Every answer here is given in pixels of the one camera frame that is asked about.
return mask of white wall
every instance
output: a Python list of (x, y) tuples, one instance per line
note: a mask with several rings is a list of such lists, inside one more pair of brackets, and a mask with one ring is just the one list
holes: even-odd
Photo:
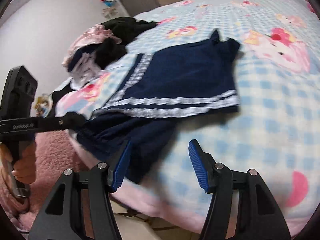
[[(30, 0), (0, 27), (0, 95), (9, 70), (25, 65), (38, 80), (36, 96), (51, 93), (68, 74), (61, 62), (70, 44), (106, 21), (100, 0)], [(127, 16), (122, 7), (121, 16)]]

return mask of lace trim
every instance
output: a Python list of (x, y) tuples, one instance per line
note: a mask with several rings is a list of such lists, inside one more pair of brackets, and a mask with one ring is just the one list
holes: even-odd
[(204, 114), (211, 109), (219, 109), (227, 106), (239, 105), (239, 98), (237, 95), (218, 100), (207, 106), (195, 106), (188, 108), (174, 108), (174, 109), (148, 109), (148, 108), (110, 108), (110, 109), (99, 109), (95, 111), (95, 116), (105, 112), (121, 112), (132, 117), (148, 117), (148, 118), (170, 118), (170, 117), (187, 117), (196, 114)]
[[(126, 98), (122, 99), (126, 90), (137, 84), (148, 69), (154, 54), (144, 54), (133, 71), (130, 78), (124, 84), (124, 87), (116, 92), (112, 98), (100, 109), (92, 113), (92, 117), (106, 112), (121, 112), (132, 117), (149, 117), (149, 118), (169, 118), (169, 117), (187, 117), (196, 114), (204, 114), (211, 109), (219, 109), (228, 106), (239, 105), (239, 98), (235, 90), (228, 90), (219, 96), (211, 98)], [(149, 109), (149, 108), (113, 108), (114, 106), (123, 105), (198, 105), (206, 104), (206, 106), (194, 106), (186, 108), (174, 109)]]
[(199, 104), (211, 104), (220, 98), (229, 97), (235, 94), (235, 90), (228, 90), (219, 96), (214, 96), (211, 98), (126, 98), (111, 104), (108, 104), (108, 107), (111, 106), (124, 106), (124, 105), (199, 105)]
[(134, 69), (130, 78), (126, 81), (124, 87), (121, 90), (119, 90), (118, 92), (116, 92), (114, 94), (114, 96), (102, 108), (110, 107), (113, 102), (120, 100), (124, 96), (125, 91), (128, 88), (137, 84), (142, 79), (145, 71), (148, 69), (148, 66), (150, 65), (152, 57), (153, 57), (153, 54), (144, 54), (142, 56), (140, 62), (138, 63), (138, 65)]

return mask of light blue checkered bedsheet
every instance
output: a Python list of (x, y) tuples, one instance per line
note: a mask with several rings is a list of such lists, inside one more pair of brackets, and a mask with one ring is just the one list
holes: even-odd
[(136, 18), (166, 21), (141, 34), (126, 56), (109, 65), (110, 76), (93, 102), (58, 104), (57, 112), (89, 118), (116, 91), (137, 53), (201, 41), (217, 28), (222, 39), (242, 44), (234, 64), (241, 111), (182, 120), (146, 190), (206, 216), (211, 196), (199, 187), (188, 156), (188, 142), (197, 139), (230, 169), (256, 169), (287, 220), (310, 217), (320, 201), (320, 21), (306, 2), (193, 0)]

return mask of finger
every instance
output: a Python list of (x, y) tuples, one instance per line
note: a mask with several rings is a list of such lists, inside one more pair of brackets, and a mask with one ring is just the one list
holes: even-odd
[(37, 144), (35, 141), (33, 141), (31, 144), (29, 144), (22, 152), (22, 158), (28, 157), (30, 155), (35, 155), (36, 154), (36, 148)]
[(13, 168), (15, 170), (21, 170), (28, 168), (30, 166), (33, 166), (36, 162), (36, 156), (35, 155), (29, 155), (28, 157), (25, 157), (21, 160), (18, 160), (14, 165)]
[(11, 173), (13, 176), (17, 176), (17, 177), (30, 176), (36, 173), (36, 165), (30, 166), (28, 168), (24, 168), (21, 170), (13, 170)]
[(35, 180), (36, 180), (36, 175), (30, 175), (30, 176), (27, 176), (27, 177), (15, 177), (17, 181), (20, 181), (24, 184), (31, 184), (31, 183), (34, 183)]
[(11, 153), (7, 146), (3, 143), (0, 144), (0, 152), (1, 152), (1, 158), (4, 158), (5, 160), (12, 162), (13, 158), (11, 156)]

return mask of bedsheet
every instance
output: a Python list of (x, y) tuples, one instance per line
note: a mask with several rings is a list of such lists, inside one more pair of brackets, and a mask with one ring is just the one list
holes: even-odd
[[(218, 29), (242, 46), (234, 79), (240, 113), (183, 120), (163, 158), (141, 185), (125, 179), (115, 197), (132, 208), (200, 232), (211, 195), (200, 187), (188, 156), (197, 139), (230, 169), (256, 169), (276, 198), (291, 235), (320, 201), (320, 21), (305, 0), (185, 0), (137, 15), (160, 24), (127, 46), (128, 54), (100, 78), (64, 96), (57, 114), (87, 118), (116, 91), (137, 53), (209, 38)], [(98, 160), (75, 140), (82, 158)], [(234, 224), (232, 212), (230, 224)]]

